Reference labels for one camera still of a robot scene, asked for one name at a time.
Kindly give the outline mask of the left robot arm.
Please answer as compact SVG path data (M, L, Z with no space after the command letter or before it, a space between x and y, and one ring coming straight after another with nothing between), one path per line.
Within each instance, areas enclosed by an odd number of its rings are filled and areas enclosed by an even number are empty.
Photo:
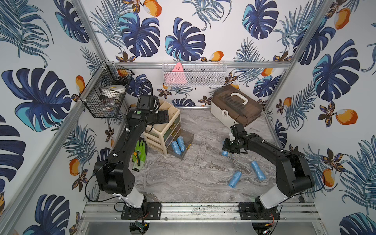
M167 111L159 111L157 96L141 95L137 105L125 117L125 128L119 140L104 161L97 161L94 174L101 191L118 197L135 209L144 203L144 195L135 187L135 176L129 164L140 136L147 126L169 122Z

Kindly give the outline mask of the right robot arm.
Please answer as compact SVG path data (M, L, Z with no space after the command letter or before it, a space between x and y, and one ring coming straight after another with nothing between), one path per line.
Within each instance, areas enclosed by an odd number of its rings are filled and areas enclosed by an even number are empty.
M254 210L261 212L277 207L292 196L314 186L308 161L301 153L283 150L260 137L248 134L242 124L230 127L231 138L224 141L223 150L239 154L252 151L264 157L276 167L276 185L254 201Z

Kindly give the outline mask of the blue bag roll two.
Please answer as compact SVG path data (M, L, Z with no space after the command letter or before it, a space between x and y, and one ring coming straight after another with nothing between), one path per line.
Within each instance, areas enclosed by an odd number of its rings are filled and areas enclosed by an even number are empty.
M229 181L228 186L231 187L231 188L233 188L233 189L235 189L236 186L237 186L237 184L238 184L238 182L240 181L241 177L242 177L242 172L236 171L233 174L231 180Z

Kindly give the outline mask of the blue bag roll three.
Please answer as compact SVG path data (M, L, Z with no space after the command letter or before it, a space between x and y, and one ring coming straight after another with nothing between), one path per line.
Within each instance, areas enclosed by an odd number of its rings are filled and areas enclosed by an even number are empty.
M185 152L186 151L186 145L184 143L183 136L179 136L176 141L177 141L177 143L178 143L178 145L179 145L179 147L181 149L181 152L182 153Z

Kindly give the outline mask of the blue bag roll five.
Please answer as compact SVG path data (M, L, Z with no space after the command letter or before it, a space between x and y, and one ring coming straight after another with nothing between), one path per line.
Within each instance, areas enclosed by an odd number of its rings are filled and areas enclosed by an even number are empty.
M261 170L261 168L259 167L259 165L256 161L252 161L251 166L252 166L253 170L255 171L256 176L257 176L259 181L266 180L266 176L264 175L263 171Z

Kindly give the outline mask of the transparent bottom drawer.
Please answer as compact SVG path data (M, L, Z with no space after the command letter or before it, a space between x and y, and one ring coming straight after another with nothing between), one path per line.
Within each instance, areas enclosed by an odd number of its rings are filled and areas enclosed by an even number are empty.
M180 160L183 160L193 143L193 139L194 134L191 132L183 129L179 130L174 139L172 139L170 146L167 148L167 153Z

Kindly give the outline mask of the blue bag roll one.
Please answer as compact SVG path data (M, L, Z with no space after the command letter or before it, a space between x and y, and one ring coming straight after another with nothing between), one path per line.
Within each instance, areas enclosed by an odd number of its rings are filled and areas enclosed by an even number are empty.
M179 147L179 145L178 145L178 143L177 143L176 141L172 141L172 143L171 143L171 147L172 147L173 151L174 151L177 155L181 155L181 154L182 154L181 149L180 149L180 147Z

